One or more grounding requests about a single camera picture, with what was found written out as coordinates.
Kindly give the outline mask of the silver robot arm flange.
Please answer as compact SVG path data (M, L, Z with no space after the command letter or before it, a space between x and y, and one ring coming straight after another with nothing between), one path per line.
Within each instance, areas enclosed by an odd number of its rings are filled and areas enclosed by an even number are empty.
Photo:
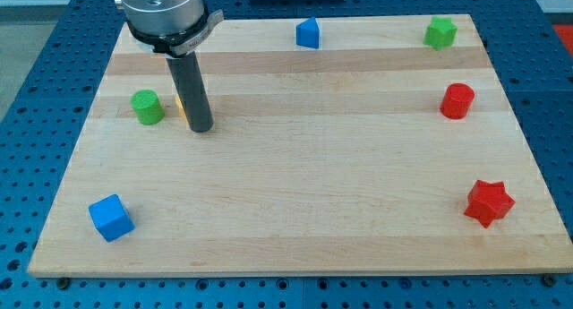
M173 58L189 55L224 20L205 0L115 0L132 35L152 52Z

